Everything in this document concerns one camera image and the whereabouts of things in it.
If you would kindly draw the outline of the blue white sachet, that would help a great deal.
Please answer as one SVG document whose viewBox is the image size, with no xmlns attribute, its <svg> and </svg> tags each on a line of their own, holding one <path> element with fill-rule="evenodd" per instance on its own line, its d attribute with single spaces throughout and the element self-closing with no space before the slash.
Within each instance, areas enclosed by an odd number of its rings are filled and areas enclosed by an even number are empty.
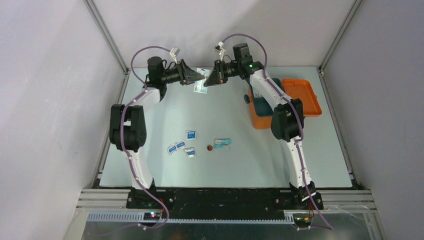
<svg viewBox="0 0 424 240">
<path fill-rule="evenodd" d="M 194 83 L 193 91 L 199 94 L 207 94 L 208 88 L 204 86 L 206 79 L 198 80 Z"/>
<path fill-rule="evenodd" d="M 209 75 L 211 74 L 211 70 L 210 69 L 197 68 L 196 71 L 199 74 L 201 74 L 202 76 L 204 76 L 205 79 L 207 79 L 209 77 Z"/>
</svg>

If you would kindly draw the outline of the teal divided tray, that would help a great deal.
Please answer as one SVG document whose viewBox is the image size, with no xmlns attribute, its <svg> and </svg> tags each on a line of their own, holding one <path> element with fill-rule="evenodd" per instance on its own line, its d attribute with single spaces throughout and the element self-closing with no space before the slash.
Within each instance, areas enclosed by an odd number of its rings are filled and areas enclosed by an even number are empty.
<svg viewBox="0 0 424 240">
<path fill-rule="evenodd" d="M 271 117 L 273 114 L 273 109 L 270 107 L 266 99 L 259 95 L 259 92 L 253 87 L 250 87 L 249 92 L 253 94 L 252 103 L 255 114 L 261 118 Z"/>
</svg>

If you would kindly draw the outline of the teal bandage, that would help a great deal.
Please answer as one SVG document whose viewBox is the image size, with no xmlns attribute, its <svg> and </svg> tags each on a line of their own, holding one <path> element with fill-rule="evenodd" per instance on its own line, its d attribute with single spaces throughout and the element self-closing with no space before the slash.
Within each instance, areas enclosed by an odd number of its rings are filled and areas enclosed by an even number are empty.
<svg viewBox="0 0 424 240">
<path fill-rule="evenodd" d="M 230 138 L 217 138 L 214 140 L 213 147 L 215 149 L 228 150 L 231 144 L 232 144 L 232 140 Z"/>
</svg>

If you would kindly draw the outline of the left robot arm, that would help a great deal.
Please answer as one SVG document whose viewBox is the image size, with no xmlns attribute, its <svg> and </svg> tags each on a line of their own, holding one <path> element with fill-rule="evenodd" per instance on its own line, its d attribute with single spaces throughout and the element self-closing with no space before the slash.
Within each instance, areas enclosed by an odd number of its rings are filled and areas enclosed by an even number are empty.
<svg viewBox="0 0 424 240">
<path fill-rule="evenodd" d="M 165 98 L 167 85 L 180 83 L 193 84 L 205 78 L 203 73 L 187 66 L 184 60 L 166 67 L 166 60 L 159 56 L 147 60 L 146 82 L 141 93 L 127 104 L 114 104 L 110 110 L 109 140 L 123 153 L 129 163 L 132 187 L 143 190 L 138 201 L 145 208 L 153 208 L 158 202 L 158 194 L 149 188 L 154 182 L 143 147 L 147 141 L 145 113 Z"/>
</svg>

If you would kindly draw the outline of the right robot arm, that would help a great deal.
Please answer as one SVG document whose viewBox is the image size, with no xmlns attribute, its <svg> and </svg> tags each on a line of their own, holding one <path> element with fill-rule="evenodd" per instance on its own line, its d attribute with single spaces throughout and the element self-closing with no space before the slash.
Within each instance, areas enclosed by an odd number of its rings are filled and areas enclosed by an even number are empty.
<svg viewBox="0 0 424 240">
<path fill-rule="evenodd" d="M 257 90 L 272 109 L 270 130 L 289 151 L 287 160 L 290 170 L 291 204 L 304 209 L 315 195 L 315 184 L 308 172 L 304 151 L 304 113 L 303 103 L 293 99 L 270 77 L 266 67 L 254 61 L 247 43 L 233 46 L 235 59 L 224 61 L 222 43 L 216 46 L 220 58 L 214 61 L 213 70 L 203 84 L 205 87 L 227 83 L 231 77 L 240 77 Z"/>
</svg>

